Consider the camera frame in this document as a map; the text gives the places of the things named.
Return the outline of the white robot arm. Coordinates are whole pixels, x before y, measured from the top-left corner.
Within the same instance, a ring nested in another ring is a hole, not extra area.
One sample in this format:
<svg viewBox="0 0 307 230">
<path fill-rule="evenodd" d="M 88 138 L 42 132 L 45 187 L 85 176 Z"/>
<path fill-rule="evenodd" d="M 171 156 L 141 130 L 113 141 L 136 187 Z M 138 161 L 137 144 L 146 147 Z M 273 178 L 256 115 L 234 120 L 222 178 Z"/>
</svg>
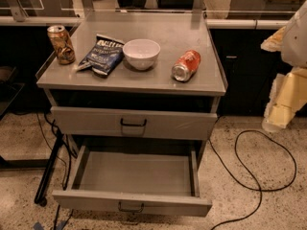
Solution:
<svg viewBox="0 0 307 230">
<path fill-rule="evenodd" d="M 262 128 L 277 132 L 287 127 L 295 114 L 307 104 L 307 2 L 289 20 L 261 44 L 268 52 L 280 52 L 292 66 L 286 75 L 277 74 L 272 83 Z"/>
</svg>

